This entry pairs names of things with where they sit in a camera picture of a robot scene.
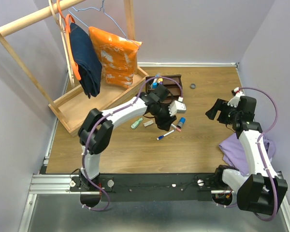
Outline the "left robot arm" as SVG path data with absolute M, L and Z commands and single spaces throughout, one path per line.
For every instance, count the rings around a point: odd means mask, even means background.
M 140 92 L 126 103 L 117 107 L 99 111 L 92 109 L 78 131 L 82 146 L 81 186 L 87 191 L 94 190 L 97 176 L 100 174 L 99 163 L 101 153 L 110 143 L 112 132 L 119 125 L 137 116 L 150 113 L 157 127 L 167 131 L 176 120 L 170 105 L 164 103 L 169 91 L 159 86 L 152 92 Z

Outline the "white dark-blue marker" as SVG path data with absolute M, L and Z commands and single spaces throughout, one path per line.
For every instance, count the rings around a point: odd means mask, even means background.
M 157 137 L 157 141 L 163 139 L 164 137 L 166 137 L 166 136 L 168 136 L 168 135 L 170 135 L 170 134 L 172 134 L 174 132 L 175 132 L 175 130 L 171 130 L 171 131 L 165 133 L 164 135 L 161 135 L 161 136 Z

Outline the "white pink marker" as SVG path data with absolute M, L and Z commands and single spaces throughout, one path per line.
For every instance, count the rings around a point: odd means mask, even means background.
M 181 132 L 181 129 L 179 127 L 177 127 L 174 124 L 171 124 L 171 127 L 174 128 L 175 130 L 177 130 L 178 132 Z

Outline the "blue grey glue stick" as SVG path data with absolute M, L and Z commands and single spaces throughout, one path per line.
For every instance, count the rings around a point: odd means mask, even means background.
M 177 126 L 179 129 L 182 129 L 182 128 L 183 128 L 183 125 L 184 125 L 184 123 L 185 123 L 185 121 L 186 121 L 186 119 L 185 119 L 184 117 L 180 118 L 180 120 L 179 120 L 179 122 L 177 123 L 176 126 Z

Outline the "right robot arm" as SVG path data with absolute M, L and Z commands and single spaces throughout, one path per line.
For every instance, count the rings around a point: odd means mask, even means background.
M 217 189 L 230 187 L 240 210 L 266 215 L 265 220 L 269 221 L 276 216 L 288 184 L 271 166 L 261 125 L 254 121 L 256 104 L 255 98 L 237 94 L 230 101 L 217 99 L 205 114 L 210 120 L 232 126 L 248 162 L 246 176 L 235 168 L 220 165 L 213 176 L 213 185 Z

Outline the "green correction tape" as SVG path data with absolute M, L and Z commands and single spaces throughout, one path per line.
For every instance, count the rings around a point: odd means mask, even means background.
M 143 121 L 143 118 L 141 117 L 141 118 L 139 118 L 139 119 L 137 119 L 132 125 L 131 125 L 131 128 L 134 130 L 134 129 L 136 129 L 140 124 L 141 124 L 141 122 Z

